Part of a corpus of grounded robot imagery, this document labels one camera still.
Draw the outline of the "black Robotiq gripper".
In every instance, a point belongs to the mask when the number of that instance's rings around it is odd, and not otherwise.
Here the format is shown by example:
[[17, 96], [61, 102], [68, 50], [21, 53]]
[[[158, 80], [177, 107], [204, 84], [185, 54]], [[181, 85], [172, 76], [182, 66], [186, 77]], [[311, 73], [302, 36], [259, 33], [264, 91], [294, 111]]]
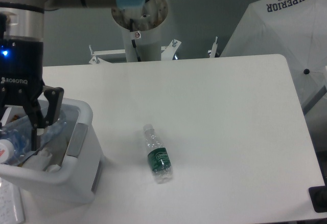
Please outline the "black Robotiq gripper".
[[[44, 86], [42, 58], [42, 41], [1, 35], [1, 108], [24, 107], [32, 125], [32, 151], [41, 147], [37, 132], [58, 121], [64, 95], [61, 87]], [[38, 101], [41, 92], [48, 101], [45, 116]]]

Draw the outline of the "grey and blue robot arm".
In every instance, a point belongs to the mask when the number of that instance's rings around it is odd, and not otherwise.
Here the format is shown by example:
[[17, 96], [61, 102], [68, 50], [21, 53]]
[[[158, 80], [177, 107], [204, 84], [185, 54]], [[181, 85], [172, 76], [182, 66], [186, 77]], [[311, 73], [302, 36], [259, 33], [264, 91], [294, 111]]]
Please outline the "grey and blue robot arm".
[[20, 106], [31, 124], [31, 149], [38, 132], [59, 118], [61, 87], [45, 85], [43, 25], [47, 10], [61, 8], [136, 8], [149, 0], [1, 0], [1, 107]]

